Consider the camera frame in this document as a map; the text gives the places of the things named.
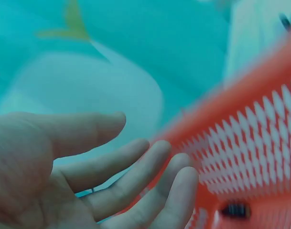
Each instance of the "basket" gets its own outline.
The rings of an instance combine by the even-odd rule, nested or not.
[[[172,144],[173,155],[188,153],[199,173],[186,229],[291,229],[291,34],[275,54],[161,139]],[[220,215],[233,199],[250,205],[250,219]]]

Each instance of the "dark object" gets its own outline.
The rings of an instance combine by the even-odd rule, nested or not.
[[[246,203],[229,203],[223,209],[221,214],[233,219],[249,219],[251,215],[250,206]]]
[[[291,23],[290,23],[289,19],[287,18],[287,16],[285,16],[284,14],[281,14],[279,16],[279,18],[280,18],[280,21],[283,24],[284,28],[287,31],[290,31],[291,30]]]

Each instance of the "fingernail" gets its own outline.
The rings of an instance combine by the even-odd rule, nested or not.
[[[117,112],[113,113],[111,116],[114,118],[118,118],[118,119],[126,119],[125,114],[121,111],[117,111]]]

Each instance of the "hand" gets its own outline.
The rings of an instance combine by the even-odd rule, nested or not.
[[[53,160],[89,151],[125,125],[115,115],[0,116],[0,229],[183,229],[194,207],[197,175],[186,154],[170,161],[155,188],[132,209],[103,223],[148,185],[171,146],[136,140],[99,158],[53,168]],[[144,157],[107,189],[76,198]]]

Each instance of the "finger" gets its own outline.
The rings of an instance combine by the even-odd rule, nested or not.
[[[95,220],[105,219],[127,207],[158,174],[170,151],[168,142],[155,143],[142,160],[112,186],[83,197]]]
[[[197,171],[186,167],[179,171],[163,210],[149,229],[184,229],[195,205]]]
[[[130,167],[149,148],[147,140],[132,141],[119,150],[85,162],[60,167],[73,192],[81,192],[103,184],[113,175]]]
[[[143,229],[157,217],[163,209],[169,196],[170,189],[177,173],[184,167],[191,166],[191,160],[187,154],[175,155],[156,187],[149,191],[135,206],[127,212],[112,217],[101,224],[104,229]]]
[[[105,144],[121,132],[126,122],[125,115],[120,112],[113,115],[20,113],[10,116],[23,120],[26,126],[39,129],[46,137],[54,158],[81,154]]]

